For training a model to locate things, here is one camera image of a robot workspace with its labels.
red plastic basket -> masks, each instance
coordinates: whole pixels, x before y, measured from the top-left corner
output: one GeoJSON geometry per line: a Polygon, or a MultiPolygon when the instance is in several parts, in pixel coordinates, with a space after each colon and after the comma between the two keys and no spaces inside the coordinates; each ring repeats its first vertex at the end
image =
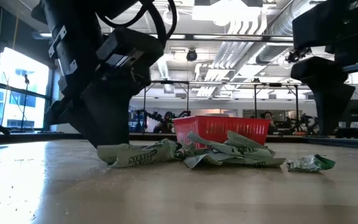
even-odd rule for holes
{"type": "MultiPolygon", "coordinates": [[[[263,145],[266,141],[270,121],[267,119],[192,116],[174,119],[173,123],[178,142],[190,143],[186,136],[193,131],[204,139],[223,143],[227,140],[227,131],[230,130],[263,145]]],[[[197,143],[196,147],[199,149],[203,145],[197,143]]]]}

green wrapper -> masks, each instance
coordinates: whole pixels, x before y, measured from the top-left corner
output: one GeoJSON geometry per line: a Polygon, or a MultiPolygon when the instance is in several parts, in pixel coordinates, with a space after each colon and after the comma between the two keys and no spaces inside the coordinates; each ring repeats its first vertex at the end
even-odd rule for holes
{"type": "Polygon", "coordinates": [[[318,172],[334,168],[335,162],[318,154],[287,160],[288,171],[318,172]]]}

glass window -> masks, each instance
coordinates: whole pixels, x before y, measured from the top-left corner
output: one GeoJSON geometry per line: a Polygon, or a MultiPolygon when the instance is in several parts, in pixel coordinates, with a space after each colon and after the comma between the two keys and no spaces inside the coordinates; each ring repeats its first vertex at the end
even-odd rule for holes
{"type": "Polygon", "coordinates": [[[8,128],[43,128],[45,99],[0,88],[0,124],[8,128]]]}
{"type": "Polygon", "coordinates": [[[49,68],[12,49],[5,48],[1,53],[0,83],[26,89],[25,75],[30,81],[29,91],[42,95],[47,92],[49,68]]]}

floor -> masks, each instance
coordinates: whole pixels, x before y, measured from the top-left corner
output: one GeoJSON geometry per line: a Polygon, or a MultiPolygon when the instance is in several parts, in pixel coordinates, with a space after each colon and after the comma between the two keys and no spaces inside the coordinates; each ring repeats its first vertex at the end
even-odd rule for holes
{"type": "Polygon", "coordinates": [[[86,141],[0,146],[0,223],[358,223],[358,149],[269,147],[337,164],[318,174],[181,162],[113,169],[86,141]]]}

person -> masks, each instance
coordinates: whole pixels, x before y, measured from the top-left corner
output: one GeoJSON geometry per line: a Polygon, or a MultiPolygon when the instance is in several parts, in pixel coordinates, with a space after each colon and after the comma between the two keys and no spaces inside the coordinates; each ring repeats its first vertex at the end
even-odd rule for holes
{"type": "Polygon", "coordinates": [[[265,115],[265,119],[270,120],[270,125],[268,127],[267,134],[274,134],[274,132],[277,132],[278,129],[277,129],[276,125],[274,124],[272,112],[266,111],[264,115],[265,115]]]}
{"type": "Polygon", "coordinates": [[[170,111],[166,112],[163,122],[158,122],[158,124],[153,129],[153,133],[171,134],[172,124],[169,122],[171,116],[172,116],[172,112],[170,111]]]}

